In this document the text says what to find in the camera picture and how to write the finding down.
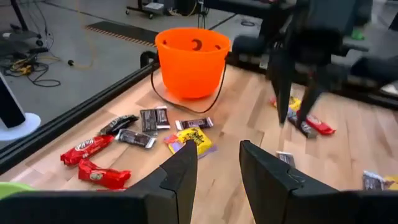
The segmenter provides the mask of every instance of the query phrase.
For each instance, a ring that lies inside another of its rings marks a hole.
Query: candy bar
[[[80,180],[90,181],[109,189],[122,189],[130,176],[128,170],[103,169],[87,159],[82,159],[79,162],[78,177]]]
[[[280,160],[286,162],[291,167],[296,168],[296,165],[294,163],[293,154],[291,154],[289,152],[280,152],[280,151],[277,151],[276,154]]]
[[[167,117],[167,107],[158,106],[156,110],[156,127],[157,129],[170,129],[169,118]]]
[[[194,119],[190,121],[175,121],[175,125],[178,130],[183,130],[187,128],[194,128],[194,127],[199,127],[199,128],[211,128],[213,127],[213,122],[209,117],[207,118],[202,118],[202,119]]]
[[[150,149],[156,140],[156,138],[152,138],[146,134],[137,133],[127,129],[121,129],[115,139],[136,146],[142,146],[147,149]]]
[[[307,137],[308,139],[313,139],[316,138],[318,133],[316,130],[314,130],[313,128],[311,128],[311,126],[309,126],[307,124],[306,121],[303,121],[300,125],[297,125],[297,114],[294,110],[292,110],[291,108],[289,108],[288,112],[287,112],[287,119],[289,120],[290,123],[292,123],[301,133],[304,134],[305,137]]]
[[[311,126],[313,129],[317,130],[320,134],[322,135],[331,135],[336,132],[333,128],[331,128],[329,125],[324,123],[323,121],[320,121],[317,117],[313,115],[308,115],[306,120],[307,124]]]
[[[140,110],[142,132],[151,136],[157,135],[156,110]]]
[[[138,119],[139,117],[134,115],[120,116],[111,121],[103,129],[101,129],[99,131],[99,134],[117,134],[120,129],[127,128],[128,126],[130,126],[130,124],[137,121]]]
[[[362,180],[364,190],[384,190],[385,180],[373,172],[364,171]]]
[[[89,158],[105,148],[113,139],[112,135],[95,136],[62,154],[61,161],[67,166],[77,165],[82,159]]]

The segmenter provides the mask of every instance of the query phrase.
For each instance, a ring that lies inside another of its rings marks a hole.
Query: wooden table
[[[176,100],[165,91],[159,73],[155,74],[154,81],[159,92]],[[293,89],[293,95],[302,96],[302,86]],[[271,84],[263,75],[227,67],[219,101],[205,114],[213,119],[215,127],[204,132],[218,146],[218,151],[198,161],[192,223],[254,223],[238,161],[239,142],[243,139],[273,154],[276,151],[293,153],[299,170],[339,190],[361,189],[363,170],[381,175],[398,173],[397,113],[324,94],[312,114],[337,132],[311,141],[290,123],[279,128],[276,109],[268,103],[272,92]],[[180,103],[200,110],[212,100],[210,97]],[[22,182],[46,190],[101,189],[80,181],[77,167],[65,167],[60,162],[60,154],[91,138],[117,116],[139,114],[141,109],[160,105],[164,103],[152,91],[147,77],[0,176],[0,181]],[[126,185],[136,183],[171,156],[162,140],[176,132],[174,121],[201,117],[171,106],[168,114],[172,129],[160,131],[151,150],[114,142],[91,160],[101,167],[131,170],[132,177]],[[140,122],[131,129],[140,131]]]

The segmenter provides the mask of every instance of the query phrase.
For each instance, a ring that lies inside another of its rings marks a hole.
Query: green object
[[[13,193],[34,190],[31,186],[15,182],[0,182],[0,199],[3,199]]]
[[[354,40],[364,40],[365,36],[359,29],[354,29],[353,33],[351,34],[351,38]]]

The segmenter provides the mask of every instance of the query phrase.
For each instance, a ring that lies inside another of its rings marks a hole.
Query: chocolate bar
[[[157,135],[156,110],[140,110],[142,132],[151,136]]]
[[[316,138],[318,133],[316,130],[314,130],[313,128],[311,128],[311,126],[309,126],[307,124],[306,121],[303,121],[301,123],[301,125],[297,125],[297,114],[294,110],[290,109],[287,112],[287,119],[289,120],[290,123],[292,123],[301,133],[303,133],[303,135],[305,137],[307,137],[308,139],[313,139]]]
[[[158,106],[156,110],[156,128],[157,129],[170,129],[169,118],[167,117],[167,107]]]
[[[180,131],[187,128],[199,127],[203,129],[203,128],[211,128],[214,126],[213,122],[209,117],[202,119],[194,119],[190,121],[175,121],[175,125],[177,129]]]
[[[384,190],[385,180],[373,172],[363,172],[363,189],[364,190]]]
[[[142,146],[147,149],[150,149],[156,140],[156,138],[152,138],[146,134],[137,133],[128,129],[121,129],[115,139],[132,145]]]
[[[103,129],[99,131],[100,135],[105,135],[105,134],[112,134],[115,135],[119,132],[120,129],[122,128],[127,128],[132,124],[133,122],[137,121],[139,117],[134,116],[134,115],[124,115],[120,116],[113,121],[111,121],[108,125],[106,125]]]
[[[287,164],[289,164],[291,167],[296,168],[296,165],[294,163],[294,158],[293,158],[293,154],[289,153],[289,152],[280,152],[277,151],[276,152],[277,157],[286,162]]]

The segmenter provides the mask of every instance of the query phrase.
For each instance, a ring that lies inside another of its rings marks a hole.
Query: yellow cable
[[[76,6],[76,11],[78,13],[78,17],[79,17],[79,20],[80,20],[80,25],[82,27],[84,27],[85,20],[84,20],[83,15],[80,12],[79,0],[75,1],[75,6]],[[84,32],[85,32],[85,38],[86,38],[86,41],[88,42],[88,47],[89,47],[90,53],[91,53],[90,64],[89,65],[78,65],[76,63],[73,63],[73,66],[76,67],[76,68],[79,68],[79,69],[91,69],[93,64],[94,64],[94,60],[96,58],[96,50],[95,50],[93,42],[90,39],[90,36],[88,35],[88,30],[84,29]]]

